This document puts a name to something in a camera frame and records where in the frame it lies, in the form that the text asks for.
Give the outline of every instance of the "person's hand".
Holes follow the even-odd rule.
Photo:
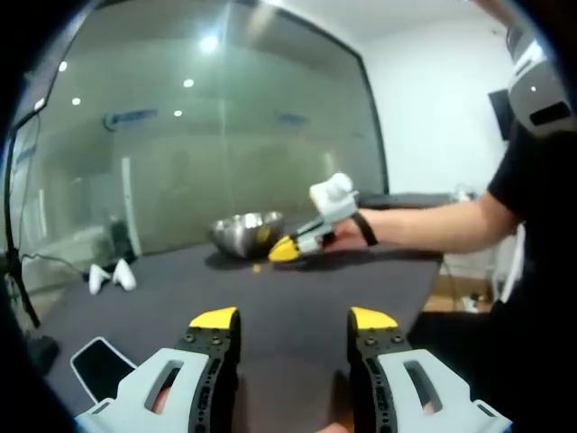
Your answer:
[[[367,220],[367,223],[369,223],[374,231],[372,221],[375,220],[375,217],[379,212],[376,210],[359,209],[359,213]],[[359,250],[367,247],[367,243],[362,237],[361,230],[350,218],[334,225],[334,235],[336,236],[336,240],[325,246],[325,251],[327,253],[342,250]]]
[[[349,430],[341,426],[340,424],[331,424],[327,428],[317,431],[317,433],[349,433]]]

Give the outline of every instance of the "white wall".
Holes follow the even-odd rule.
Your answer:
[[[492,20],[441,22],[363,46],[391,192],[485,190],[506,149],[488,97],[512,70],[504,33]],[[511,253],[500,255],[507,269]],[[495,253],[446,260],[454,274],[485,278]]]

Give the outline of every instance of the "ceiling light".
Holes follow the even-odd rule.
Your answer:
[[[200,40],[200,50],[205,54],[210,54],[218,48],[218,38],[216,36],[206,36]]]
[[[35,110],[35,111],[40,110],[40,109],[44,106],[44,103],[45,103],[45,102],[46,102],[46,100],[45,100],[44,98],[39,99],[38,101],[36,101],[36,104],[34,104],[34,110]]]

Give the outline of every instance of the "metal bowl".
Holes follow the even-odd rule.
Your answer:
[[[266,257],[282,237],[284,216],[280,212],[251,213],[221,219],[208,235],[221,252],[243,259]]]

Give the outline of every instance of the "black t-shirt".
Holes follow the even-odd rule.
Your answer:
[[[572,294],[558,287],[574,256],[577,197],[577,134],[558,133],[537,140],[520,124],[513,126],[510,145],[489,185],[489,193],[525,225],[525,266],[520,284],[503,310],[529,320],[554,316]],[[577,261],[572,265],[577,269]],[[566,281],[574,285],[574,278]]]

